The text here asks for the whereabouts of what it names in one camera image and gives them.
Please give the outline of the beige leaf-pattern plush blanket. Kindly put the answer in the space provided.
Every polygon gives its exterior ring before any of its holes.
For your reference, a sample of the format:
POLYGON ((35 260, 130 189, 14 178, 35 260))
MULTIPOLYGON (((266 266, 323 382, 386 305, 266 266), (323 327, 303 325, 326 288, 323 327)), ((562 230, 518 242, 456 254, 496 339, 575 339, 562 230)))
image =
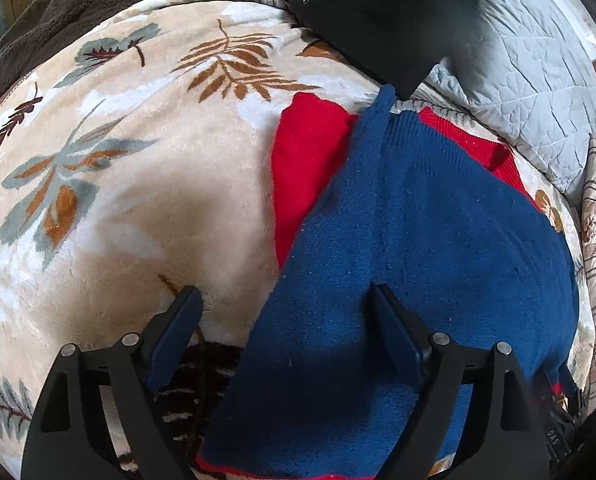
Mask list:
POLYGON ((0 108, 0 462, 21 469, 59 347, 144 326, 200 288, 209 340, 243 346, 275 283, 271 151, 311 92, 356 112, 374 82, 281 0, 145 0, 0 108))

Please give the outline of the grey quilted pillow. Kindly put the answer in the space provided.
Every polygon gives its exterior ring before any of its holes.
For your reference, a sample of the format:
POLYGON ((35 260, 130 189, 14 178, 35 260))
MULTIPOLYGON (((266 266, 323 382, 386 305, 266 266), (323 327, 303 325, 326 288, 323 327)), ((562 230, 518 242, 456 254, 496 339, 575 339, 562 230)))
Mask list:
POLYGON ((479 0, 473 35, 426 81, 580 204, 596 139, 596 76, 553 0, 479 0))

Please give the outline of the black garment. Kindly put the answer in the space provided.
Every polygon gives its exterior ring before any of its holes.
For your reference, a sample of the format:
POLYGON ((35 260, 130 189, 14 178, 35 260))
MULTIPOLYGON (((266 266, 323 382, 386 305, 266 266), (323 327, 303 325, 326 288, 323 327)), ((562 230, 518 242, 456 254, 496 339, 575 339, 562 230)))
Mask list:
POLYGON ((297 18, 409 99, 476 26, 478 0, 289 0, 297 18))

